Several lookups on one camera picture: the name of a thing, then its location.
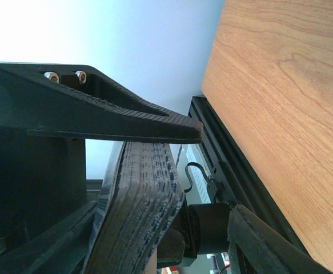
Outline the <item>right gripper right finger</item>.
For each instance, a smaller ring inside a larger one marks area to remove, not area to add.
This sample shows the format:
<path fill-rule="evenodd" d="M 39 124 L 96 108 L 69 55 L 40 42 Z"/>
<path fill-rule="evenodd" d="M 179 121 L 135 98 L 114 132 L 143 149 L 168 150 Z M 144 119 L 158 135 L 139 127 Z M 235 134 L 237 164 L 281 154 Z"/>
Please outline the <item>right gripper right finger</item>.
<path fill-rule="evenodd" d="M 230 212 L 228 240 L 232 273 L 331 273 L 243 205 Z"/>

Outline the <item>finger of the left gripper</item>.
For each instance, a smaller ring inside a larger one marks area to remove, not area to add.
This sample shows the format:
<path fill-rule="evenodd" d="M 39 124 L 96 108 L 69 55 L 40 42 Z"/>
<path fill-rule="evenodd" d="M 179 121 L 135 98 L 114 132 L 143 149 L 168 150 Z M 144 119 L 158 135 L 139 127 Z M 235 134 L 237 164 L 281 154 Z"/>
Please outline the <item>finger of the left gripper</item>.
<path fill-rule="evenodd" d="M 199 143 L 203 124 L 144 100 L 91 66 L 0 63 L 0 127 L 28 135 Z"/>

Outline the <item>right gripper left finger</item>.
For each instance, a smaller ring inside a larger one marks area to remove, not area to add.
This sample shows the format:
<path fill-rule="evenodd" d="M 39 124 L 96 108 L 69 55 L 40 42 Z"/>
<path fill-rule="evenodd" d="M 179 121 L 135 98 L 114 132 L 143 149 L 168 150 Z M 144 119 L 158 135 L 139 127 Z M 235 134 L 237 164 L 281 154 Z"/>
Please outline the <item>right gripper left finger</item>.
<path fill-rule="evenodd" d="M 81 273 L 93 228 L 90 201 L 43 234 L 0 257 L 0 273 Z"/>

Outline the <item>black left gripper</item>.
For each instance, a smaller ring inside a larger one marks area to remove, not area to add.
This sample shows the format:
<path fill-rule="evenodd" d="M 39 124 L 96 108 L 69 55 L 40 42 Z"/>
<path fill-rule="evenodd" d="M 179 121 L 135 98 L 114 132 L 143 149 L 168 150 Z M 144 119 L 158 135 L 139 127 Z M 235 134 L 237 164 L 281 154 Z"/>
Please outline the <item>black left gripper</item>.
<path fill-rule="evenodd" d="M 83 139 L 0 127 L 0 239 L 12 251 L 87 202 Z"/>

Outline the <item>blue playing card deck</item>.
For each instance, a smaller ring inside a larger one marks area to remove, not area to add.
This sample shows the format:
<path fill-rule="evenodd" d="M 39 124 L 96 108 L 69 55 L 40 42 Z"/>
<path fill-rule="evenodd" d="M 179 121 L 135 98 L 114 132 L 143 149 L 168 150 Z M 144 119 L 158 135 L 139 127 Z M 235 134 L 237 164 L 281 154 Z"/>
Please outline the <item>blue playing card deck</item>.
<path fill-rule="evenodd" d="M 184 198 L 169 144 L 115 143 L 82 273 L 143 273 Z"/>

